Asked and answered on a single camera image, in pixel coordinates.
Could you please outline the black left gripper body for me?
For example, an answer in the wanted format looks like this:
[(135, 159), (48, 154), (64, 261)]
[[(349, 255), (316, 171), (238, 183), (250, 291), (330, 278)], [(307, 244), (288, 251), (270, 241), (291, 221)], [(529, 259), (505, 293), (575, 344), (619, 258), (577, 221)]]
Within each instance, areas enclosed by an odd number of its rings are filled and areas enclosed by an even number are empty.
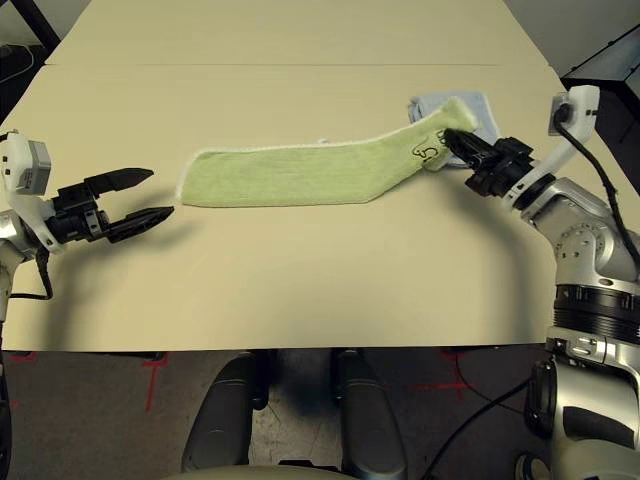
[(49, 230), (59, 243), (91, 242), (107, 234), (108, 216), (98, 208), (96, 196), (89, 187), (59, 189), (51, 202), (54, 215), (49, 218)]

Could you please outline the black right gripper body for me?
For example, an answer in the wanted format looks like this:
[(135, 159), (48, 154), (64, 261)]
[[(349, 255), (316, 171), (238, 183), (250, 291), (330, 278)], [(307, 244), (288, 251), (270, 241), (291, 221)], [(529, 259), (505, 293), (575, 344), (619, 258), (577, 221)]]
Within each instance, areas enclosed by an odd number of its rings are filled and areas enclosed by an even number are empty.
[(473, 174), (465, 185), (482, 197), (503, 198), (533, 169), (532, 152), (532, 147), (514, 137), (499, 139), (494, 145), (477, 143), (467, 161)]

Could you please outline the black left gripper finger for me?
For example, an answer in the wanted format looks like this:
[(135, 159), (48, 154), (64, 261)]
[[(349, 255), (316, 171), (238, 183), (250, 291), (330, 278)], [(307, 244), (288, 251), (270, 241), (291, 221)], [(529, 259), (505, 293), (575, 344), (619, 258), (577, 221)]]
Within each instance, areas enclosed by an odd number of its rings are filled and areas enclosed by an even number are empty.
[(140, 235), (165, 221), (174, 212), (173, 207), (145, 208), (111, 223), (105, 237), (110, 243), (118, 243)]
[(84, 183), (93, 194), (122, 191), (137, 186), (154, 172), (145, 168), (122, 168), (84, 179)]

